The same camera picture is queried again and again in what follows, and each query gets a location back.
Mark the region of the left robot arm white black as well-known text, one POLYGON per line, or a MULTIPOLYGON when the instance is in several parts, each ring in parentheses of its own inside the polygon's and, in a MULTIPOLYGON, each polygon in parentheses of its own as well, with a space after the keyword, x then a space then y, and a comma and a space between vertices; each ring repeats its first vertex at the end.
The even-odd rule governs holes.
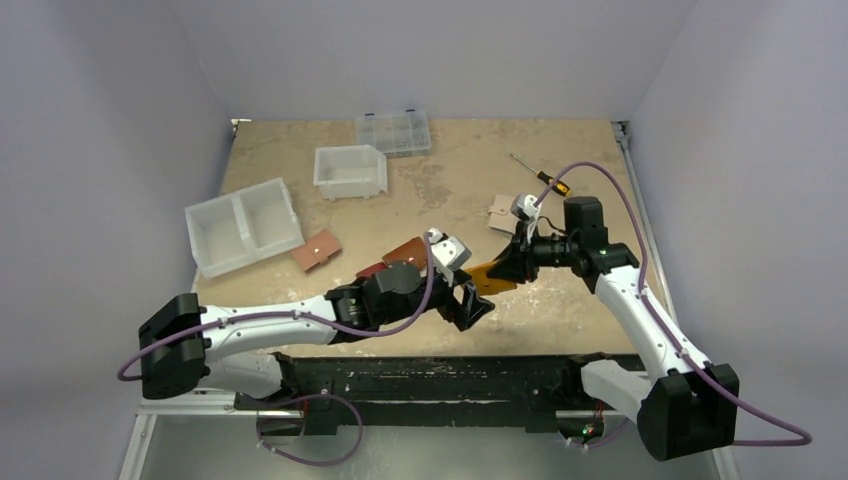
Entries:
POLYGON ((260 349, 333 345, 389 336, 435 310, 460 331, 493 311, 463 270, 447 279, 394 262, 323 295, 259 307, 203 306, 173 297, 138 330, 142 395, 162 400, 197 387, 230 390, 284 409, 297 399, 290 361, 260 349))

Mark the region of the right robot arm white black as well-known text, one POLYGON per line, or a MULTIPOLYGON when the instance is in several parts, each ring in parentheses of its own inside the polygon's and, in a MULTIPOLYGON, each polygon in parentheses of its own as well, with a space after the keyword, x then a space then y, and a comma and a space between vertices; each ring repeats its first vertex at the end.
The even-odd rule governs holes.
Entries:
POLYGON ((731 445, 737 407, 721 392, 737 394, 738 375, 727 364, 714 364, 654 305, 635 255, 610 242, 600 201, 565 199, 561 235, 538 233, 540 206, 530 194, 513 200, 510 211, 518 223, 487 282, 523 284, 542 267, 569 268, 622 326, 647 373, 640 377, 602 354, 573 359, 561 381, 564 399, 576 407, 594 399, 613 407, 637 427, 659 461, 731 445))

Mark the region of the orange card holder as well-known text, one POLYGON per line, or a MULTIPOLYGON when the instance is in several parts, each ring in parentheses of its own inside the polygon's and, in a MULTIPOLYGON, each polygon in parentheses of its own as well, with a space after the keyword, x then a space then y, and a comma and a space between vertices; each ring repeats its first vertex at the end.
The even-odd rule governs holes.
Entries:
POLYGON ((494 296, 503 292, 515 290, 523 279, 512 273, 504 273, 499 268, 499 261, 490 261, 466 269, 471 281, 481 297, 494 296))

